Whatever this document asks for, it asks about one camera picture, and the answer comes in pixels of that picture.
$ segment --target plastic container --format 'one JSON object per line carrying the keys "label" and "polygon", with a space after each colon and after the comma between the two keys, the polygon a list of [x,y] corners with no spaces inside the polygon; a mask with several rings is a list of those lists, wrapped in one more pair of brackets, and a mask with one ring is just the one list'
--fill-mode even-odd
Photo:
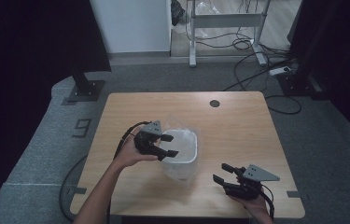
{"label": "plastic container", "polygon": [[172,142],[160,142],[165,150],[176,150],[174,158],[162,160],[163,171],[174,180],[188,181],[193,178],[198,169],[198,138],[197,134],[188,129],[174,129],[164,132],[174,137]]}

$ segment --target black cable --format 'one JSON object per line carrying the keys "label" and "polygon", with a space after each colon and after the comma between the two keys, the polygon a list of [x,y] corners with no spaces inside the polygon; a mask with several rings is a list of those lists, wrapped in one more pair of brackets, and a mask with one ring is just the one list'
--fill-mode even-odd
{"label": "black cable", "polygon": [[301,112],[301,110],[302,110],[302,105],[301,105],[301,103],[300,103],[298,100],[296,100],[296,99],[294,99],[294,98],[292,98],[292,97],[290,97],[290,96],[285,96],[285,95],[272,95],[272,96],[267,96],[267,97],[265,97],[265,100],[270,99],[270,98],[279,98],[279,97],[288,98],[288,99],[294,101],[294,102],[299,106],[299,108],[298,108],[296,111],[294,111],[294,112],[284,112],[284,111],[280,111],[280,110],[277,110],[277,109],[273,109],[273,108],[271,108],[270,106],[268,106],[268,109],[270,109],[270,110],[272,110],[272,111],[274,111],[274,112],[276,112],[276,113],[284,114],[284,115],[296,115],[296,114],[298,114],[298,113]]}
{"label": "black cable", "polygon": [[61,190],[59,191],[59,207],[61,208],[61,212],[62,214],[71,222],[73,222],[74,218],[70,217],[67,215],[67,213],[64,211],[64,207],[63,207],[63,189],[64,189],[64,184],[67,181],[67,178],[69,178],[70,174],[73,173],[73,171],[76,169],[76,167],[82,162],[84,161],[86,158],[88,157],[88,154],[83,156],[75,165],[73,165],[72,169],[70,169],[70,171],[67,173],[66,177],[64,178],[62,185],[61,185]]}
{"label": "black cable", "polygon": [[270,206],[270,217],[273,220],[273,214],[274,214],[274,206],[273,206],[273,201],[264,193],[262,190],[259,190],[259,195],[268,203]]}
{"label": "black cable", "polygon": [[263,184],[261,184],[261,185],[271,193],[271,197],[272,197],[271,201],[273,202],[273,192],[267,186],[265,186]]}

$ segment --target cable on floor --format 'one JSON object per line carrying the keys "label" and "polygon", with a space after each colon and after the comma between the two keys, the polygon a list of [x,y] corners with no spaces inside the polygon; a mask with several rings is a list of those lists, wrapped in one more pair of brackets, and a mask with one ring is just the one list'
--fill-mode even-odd
{"label": "cable on floor", "polygon": [[61,208],[61,212],[62,214],[67,218],[67,220],[73,222],[74,221],[74,217],[69,216],[64,209],[64,205],[63,205],[63,191],[64,191],[64,185],[67,182],[67,179],[69,178],[70,174],[73,173],[73,171],[76,169],[76,167],[78,167],[78,165],[84,161],[85,159],[87,159],[88,154],[83,156],[78,162],[76,162],[76,164],[73,165],[73,167],[70,169],[70,171],[67,173],[66,177],[64,178],[62,184],[61,184],[61,190],[59,191],[59,207]]}

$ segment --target metal stand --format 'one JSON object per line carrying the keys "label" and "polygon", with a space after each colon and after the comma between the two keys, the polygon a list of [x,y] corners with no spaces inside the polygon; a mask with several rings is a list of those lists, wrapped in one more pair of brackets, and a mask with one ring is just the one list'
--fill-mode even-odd
{"label": "metal stand", "polygon": [[261,13],[243,13],[243,14],[224,14],[224,15],[196,15],[195,0],[192,0],[191,9],[191,40],[189,43],[189,66],[195,67],[196,64],[196,46],[195,46],[195,29],[196,28],[222,28],[222,27],[255,27],[255,39],[250,40],[259,64],[267,64],[259,45],[262,28],[267,18],[268,7],[271,0],[267,0]]}
{"label": "metal stand", "polygon": [[74,105],[76,102],[98,101],[100,92],[105,84],[103,80],[87,80],[84,73],[68,64],[68,69],[76,82],[69,97],[64,98],[62,105]]}

